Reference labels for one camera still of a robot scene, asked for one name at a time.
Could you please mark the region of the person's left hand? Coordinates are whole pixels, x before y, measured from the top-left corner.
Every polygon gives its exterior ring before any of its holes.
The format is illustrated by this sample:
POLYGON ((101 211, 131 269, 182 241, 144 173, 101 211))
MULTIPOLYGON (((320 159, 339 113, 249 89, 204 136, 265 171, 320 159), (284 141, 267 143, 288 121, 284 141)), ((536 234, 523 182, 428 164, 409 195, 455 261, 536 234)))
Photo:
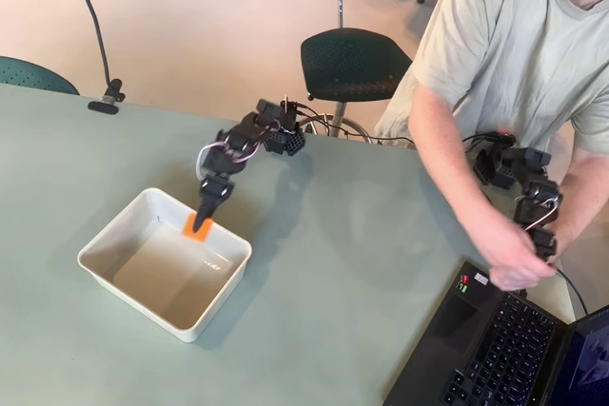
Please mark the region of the person's left hand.
POLYGON ((556 229, 555 233, 555 245, 556 252, 553 257, 553 262, 556 262, 560 259, 560 257, 565 253, 566 249, 572 242, 570 235, 565 230, 556 229))

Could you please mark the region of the person's right hand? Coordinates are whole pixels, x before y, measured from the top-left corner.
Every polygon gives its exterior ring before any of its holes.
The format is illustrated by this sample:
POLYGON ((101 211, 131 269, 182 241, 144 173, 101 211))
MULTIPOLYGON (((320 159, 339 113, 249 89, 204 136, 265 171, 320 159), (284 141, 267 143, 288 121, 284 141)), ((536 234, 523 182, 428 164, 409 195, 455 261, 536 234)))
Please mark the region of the person's right hand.
POLYGON ((490 280, 502 291, 533 287, 556 274, 556 268, 536 255, 527 238, 509 240, 494 251, 489 263, 490 280))

